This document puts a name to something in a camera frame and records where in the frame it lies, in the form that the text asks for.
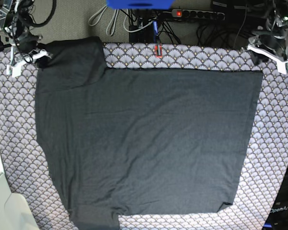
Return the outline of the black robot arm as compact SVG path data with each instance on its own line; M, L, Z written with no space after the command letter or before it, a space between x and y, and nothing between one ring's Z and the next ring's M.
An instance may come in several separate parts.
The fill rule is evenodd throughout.
M57 2L52 2L49 16L36 23L30 13L33 0L4 0L0 8L0 52L10 48L10 62L6 74L14 78L21 76L25 64L33 64L51 54L39 46L41 35L33 35L31 29L47 25L52 19Z
M252 30L246 46L254 64L268 58L276 63L279 73L288 74L288 0L264 0L260 5L247 0L246 6L265 19L264 25Z

